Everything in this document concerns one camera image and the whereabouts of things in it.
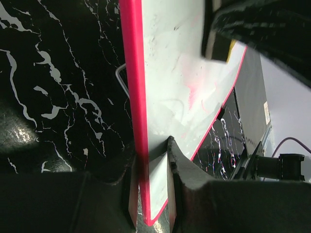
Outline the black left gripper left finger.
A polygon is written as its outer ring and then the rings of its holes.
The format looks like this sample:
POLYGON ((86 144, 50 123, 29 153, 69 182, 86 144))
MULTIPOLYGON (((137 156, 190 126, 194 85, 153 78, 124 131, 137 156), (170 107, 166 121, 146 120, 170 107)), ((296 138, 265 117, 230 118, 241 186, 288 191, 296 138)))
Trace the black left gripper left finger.
POLYGON ((2 174, 3 233, 133 233, 136 152, 126 147, 96 172, 2 174))

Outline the yellow black eraser sponge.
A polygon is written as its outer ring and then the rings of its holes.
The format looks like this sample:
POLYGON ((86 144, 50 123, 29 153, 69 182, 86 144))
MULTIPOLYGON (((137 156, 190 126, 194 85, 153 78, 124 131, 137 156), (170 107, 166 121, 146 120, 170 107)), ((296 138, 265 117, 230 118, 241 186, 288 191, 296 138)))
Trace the yellow black eraser sponge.
POLYGON ((207 60, 227 62, 232 40, 212 30, 215 12, 230 5, 233 0, 206 0, 203 23, 201 56, 207 60))

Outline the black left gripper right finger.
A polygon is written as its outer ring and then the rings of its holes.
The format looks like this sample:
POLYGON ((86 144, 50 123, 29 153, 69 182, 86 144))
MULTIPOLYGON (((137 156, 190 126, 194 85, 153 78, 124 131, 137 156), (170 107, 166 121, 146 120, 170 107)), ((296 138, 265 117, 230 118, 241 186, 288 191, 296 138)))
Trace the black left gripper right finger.
POLYGON ((263 157, 258 145, 236 179, 202 171, 168 138, 168 207, 172 233, 308 233, 311 185, 305 156, 263 157))

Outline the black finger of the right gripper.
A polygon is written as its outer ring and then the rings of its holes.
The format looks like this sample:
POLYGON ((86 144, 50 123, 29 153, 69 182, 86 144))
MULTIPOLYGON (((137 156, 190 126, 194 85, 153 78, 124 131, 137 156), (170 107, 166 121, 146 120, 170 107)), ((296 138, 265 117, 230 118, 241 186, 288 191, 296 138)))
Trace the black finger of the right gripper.
POLYGON ((235 0, 215 12, 211 28, 255 49, 310 87, 309 0, 235 0))

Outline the pink framed whiteboard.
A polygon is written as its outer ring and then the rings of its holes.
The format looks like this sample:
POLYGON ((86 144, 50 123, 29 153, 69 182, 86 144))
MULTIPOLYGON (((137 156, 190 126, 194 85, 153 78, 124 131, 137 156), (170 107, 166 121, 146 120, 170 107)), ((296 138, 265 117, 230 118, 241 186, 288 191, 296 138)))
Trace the pink framed whiteboard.
POLYGON ((119 4, 142 212, 152 226, 168 201, 168 137, 194 158, 236 83, 246 46, 230 42, 223 62, 202 56, 203 0, 119 4))

